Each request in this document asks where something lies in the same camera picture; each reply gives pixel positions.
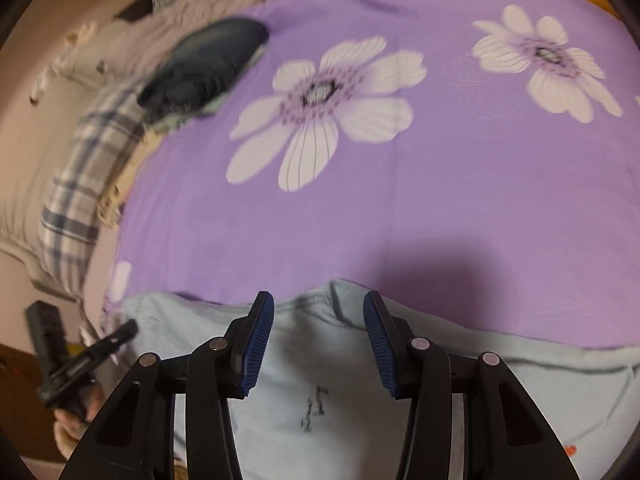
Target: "white flower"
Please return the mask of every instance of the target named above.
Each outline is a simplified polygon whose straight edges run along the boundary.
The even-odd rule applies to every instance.
[[[616,117],[622,108],[598,79],[603,70],[591,54],[581,48],[565,48],[569,41],[562,24],[551,16],[533,27],[527,13],[510,5],[502,12],[504,24],[474,22],[489,34],[478,41],[473,55],[486,72],[518,73],[533,65],[536,68],[527,85],[532,99],[553,114],[569,112],[581,123],[593,121],[589,97]]]
[[[345,41],[322,56],[317,70],[308,59],[283,64],[273,77],[275,94],[249,104],[229,134],[232,140],[253,136],[229,162],[227,181],[247,181],[289,143],[278,185],[296,191],[324,170],[340,132],[355,142],[381,143],[407,129],[414,116],[409,103],[383,96],[417,85],[427,69],[422,54],[411,50],[369,63],[385,46],[381,36]]]

